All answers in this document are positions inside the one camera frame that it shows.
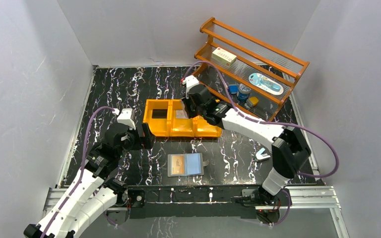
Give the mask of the black credit card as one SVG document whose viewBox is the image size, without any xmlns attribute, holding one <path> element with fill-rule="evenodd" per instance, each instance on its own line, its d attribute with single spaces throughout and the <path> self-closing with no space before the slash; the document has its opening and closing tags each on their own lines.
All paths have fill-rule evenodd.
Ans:
<svg viewBox="0 0 381 238">
<path fill-rule="evenodd" d="M 152 110 L 152 119 L 166 119 L 168 115 L 167 109 L 153 109 Z"/>
</svg>

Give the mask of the yellow plastic triple bin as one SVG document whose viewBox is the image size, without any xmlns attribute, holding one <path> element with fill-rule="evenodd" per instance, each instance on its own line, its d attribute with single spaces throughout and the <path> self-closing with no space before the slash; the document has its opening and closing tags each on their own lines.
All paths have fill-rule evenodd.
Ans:
<svg viewBox="0 0 381 238">
<path fill-rule="evenodd" d="M 166 119 L 152 119 L 153 109 L 167 109 Z M 145 104 L 143 122 L 148 123 L 151 132 L 157 137 L 211 137 L 218 138 L 222 129 L 210 125 L 202 117 L 176 119 L 175 110 L 183 110 L 179 99 L 148 99 Z"/>
</svg>

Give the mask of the gold VIP card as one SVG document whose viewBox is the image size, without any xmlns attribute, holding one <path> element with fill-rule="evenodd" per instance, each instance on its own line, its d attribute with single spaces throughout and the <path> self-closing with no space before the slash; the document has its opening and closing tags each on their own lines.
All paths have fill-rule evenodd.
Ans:
<svg viewBox="0 0 381 238">
<path fill-rule="evenodd" d="M 183 155 L 172 155 L 171 156 L 171 173 L 173 175 L 184 175 L 184 156 Z"/>
</svg>

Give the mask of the grey card holder wallet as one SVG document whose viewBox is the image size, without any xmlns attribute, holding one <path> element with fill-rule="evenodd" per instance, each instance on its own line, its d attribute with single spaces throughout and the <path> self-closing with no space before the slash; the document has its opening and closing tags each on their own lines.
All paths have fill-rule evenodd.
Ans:
<svg viewBox="0 0 381 238">
<path fill-rule="evenodd" d="M 184 156 L 184 175 L 173 175 L 171 173 L 171 156 L 183 155 Z M 189 176 L 202 176 L 204 175 L 204 168 L 209 165 L 208 160 L 204 160 L 201 153 L 189 153 L 189 154 L 169 154 L 167 157 L 168 165 L 168 177 L 189 177 Z"/>
</svg>

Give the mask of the orange wooden shelf rack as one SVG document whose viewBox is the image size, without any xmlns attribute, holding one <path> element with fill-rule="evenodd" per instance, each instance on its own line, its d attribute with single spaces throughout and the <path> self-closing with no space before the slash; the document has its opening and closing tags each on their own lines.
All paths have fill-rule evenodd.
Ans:
<svg viewBox="0 0 381 238">
<path fill-rule="evenodd" d="M 200 32 L 207 35 L 207 41 L 194 55 L 197 60 L 202 61 L 201 66 L 193 73 L 194 76 L 212 93 L 227 101 L 226 91 L 216 72 L 218 69 L 228 86 L 239 86 L 242 83 L 252 89 L 249 97 L 259 99 L 254 108 L 247 108 L 245 102 L 239 101 L 237 95 L 233 95 L 233 101 L 239 109 L 263 120 L 274 120 L 310 63 L 214 17 L 202 24 Z M 226 66 L 212 59 L 211 53 L 216 47 L 236 55 L 236 61 L 231 66 Z M 252 85 L 248 80 L 252 73 L 261 73 L 270 78 L 280 84 L 284 92 L 275 96 Z"/>
</svg>

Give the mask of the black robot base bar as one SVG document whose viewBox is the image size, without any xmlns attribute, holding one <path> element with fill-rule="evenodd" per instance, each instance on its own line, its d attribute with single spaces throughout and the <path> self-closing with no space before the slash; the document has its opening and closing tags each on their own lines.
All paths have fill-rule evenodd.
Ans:
<svg viewBox="0 0 381 238">
<path fill-rule="evenodd" d="M 278 218 L 278 199 L 260 200 L 257 185 L 130 186 L 132 219 L 153 217 Z"/>
</svg>

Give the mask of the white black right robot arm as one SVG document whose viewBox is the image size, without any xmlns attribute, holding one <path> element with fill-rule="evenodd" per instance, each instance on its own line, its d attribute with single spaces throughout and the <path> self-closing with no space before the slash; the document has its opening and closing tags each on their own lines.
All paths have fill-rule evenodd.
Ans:
<svg viewBox="0 0 381 238">
<path fill-rule="evenodd" d="M 258 189 L 265 205 L 273 205 L 279 199 L 279 192 L 311 155 L 311 149 L 296 124 L 273 124 L 236 111 L 203 84 L 187 87 L 182 103 L 188 117 L 200 116 L 210 125 L 240 133 L 272 153 L 272 169 Z"/>
</svg>

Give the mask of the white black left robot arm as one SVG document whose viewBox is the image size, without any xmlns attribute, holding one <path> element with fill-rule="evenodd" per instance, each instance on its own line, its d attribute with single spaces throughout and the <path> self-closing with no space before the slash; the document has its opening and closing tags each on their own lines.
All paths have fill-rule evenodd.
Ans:
<svg viewBox="0 0 381 238">
<path fill-rule="evenodd" d="M 151 149 L 155 135 L 147 123 L 137 129 L 112 124 L 103 139 L 92 146 L 85 166 L 51 211 L 37 224 L 29 224 L 27 238 L 76 238 L 113 205 L 123 206 L 129 198 L 127 185 L 109 177 L 120 158 L 130 151 Z"/>
</svg>

